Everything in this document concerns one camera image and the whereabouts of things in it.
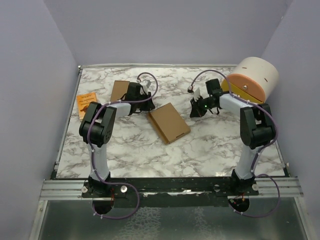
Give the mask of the brown cardboard box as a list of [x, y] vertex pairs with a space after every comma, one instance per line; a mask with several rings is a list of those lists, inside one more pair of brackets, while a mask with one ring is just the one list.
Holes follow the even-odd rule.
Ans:
[[166, 145], [191, 132], [190, 127], [171, 103], [149, 112], [146, 116], [153, 129]]

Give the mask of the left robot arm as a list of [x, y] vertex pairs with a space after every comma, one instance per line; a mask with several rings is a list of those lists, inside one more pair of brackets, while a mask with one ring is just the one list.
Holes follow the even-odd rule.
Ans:
[[91, 102], [79, 127], [79, 135], [90, 152], [90, 169], [87, 182], [82, 187], [82, 195], [106, 197], [112, 190], [110, 170], [107, 163], [107, 143], [112, 137], [116, 118], [149, 112], [155, 109], [151, 82], [115, 81], [111, 93], [111, 103], [103, 106]]

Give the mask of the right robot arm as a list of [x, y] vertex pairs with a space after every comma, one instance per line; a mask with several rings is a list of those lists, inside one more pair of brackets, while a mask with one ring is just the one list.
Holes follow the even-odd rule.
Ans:
[[223, 91], [219, 80], [211, 79], [206, 83], [208, 97], [200, 94], [200, 89], [194, 90], [193, 85], [187, 89], [193, 94], [190, 100], [191, 118], [201, 118], [208, 111], [216, 108], [237, 115], [240, 119], [239, 131], [243, 143], [239, 162], [232, 171], [230, 191], [240, 196], [254, 184], [255, 169], [263, 149], [271, 144], [276, 137], [276, 127], [272, 121], [270, 106], [266, 103], [253, 104], [248, 100]]

